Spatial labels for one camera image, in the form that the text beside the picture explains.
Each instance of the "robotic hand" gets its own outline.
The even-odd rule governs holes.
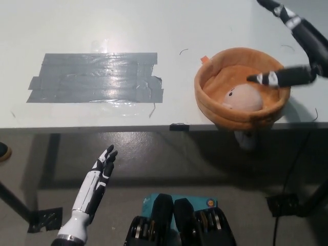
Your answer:
[[[88,172],[76,197],[72,217],[60,229],[51,246],[84,246],[86,244],[87,226],[94,218],[114,169],[113,162],[117,151],[111,153],[113,149],[113,145],[109,146]]]
[[[328,78],[328,40],[310,22],[284,5],[273,0],[257,1],[291,30],[295,40],[308,55],[310,64],[251,75],[247,80],[272,87],[290,87],[310,84],[317,75]]]

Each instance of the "duct tape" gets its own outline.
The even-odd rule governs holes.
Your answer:
[[[88,89],[33,90],[28,103],[105,103],[108,101],[133,103],[162,103],[163,89]]]
[[[28,103],[162,102],[157,53],[46,54]]]

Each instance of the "table surface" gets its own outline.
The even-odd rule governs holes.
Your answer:
[[[328,36],[328,3],[284,3]],[[194,97],[201,57],[249,47],[285,66],[308,63],[289,30],[255,0],[5,0],[0,29],[0,130],[6,132],[154,131],[178,123],[213,130]],[[97,52],[157,52],[153,75],[162,78],[163,103],[155,110],[153,104],[26,103],[45,53]],[[324,79],[293,88],[274,128],[327,127],[327,92]]]

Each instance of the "black cable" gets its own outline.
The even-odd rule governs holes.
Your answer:
[[[291,167],[289,168],[288,172],[287,172],[287,175],[286,175],[286,179],[284,181],[284,184],[283,184],[283,188],[282,188],[282,192],[281,194],[283,195],[286,191],[286,186],[287,186],[287,183],[288,183],[288,180],[289,180],[289,177],[290,175],[292,174],[295,166],[296,166],[296,163],[297,163],[297,160],[300,156],[300,154],[303,152],[308,140],[309,140],[309,137],[310,137],[310,134],[311,134],[311,131],[309,131],[305,137],[305,139],[303,140],[303,142],[301,143],[297,153],[296,153],[296,156],[291,164]],[[273,246],[276,246],[276,239],[277,239],[277,231],[278,231],[278,224],[279,224],[279,218],[280,218],[280,214],[281,214],[281,207],[280,207],[280,211],[279,211],[279,215],[276,217],[276,221],[275,221],[275,227],[274,227],[274,230],[273,230]]]

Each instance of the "orange basket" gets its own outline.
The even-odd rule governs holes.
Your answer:
[[[219,52],[203,63],[195,77],[198,107],[213,123],[231,130],[269,127],[281,116],[290,88],[271,88],[248,82],[247,76],[281,69],[276,59],[257,50],[232,48]],[[262,96],[263,109],[244,112],[222,105],[224,96],[240,84],[253,86]]]

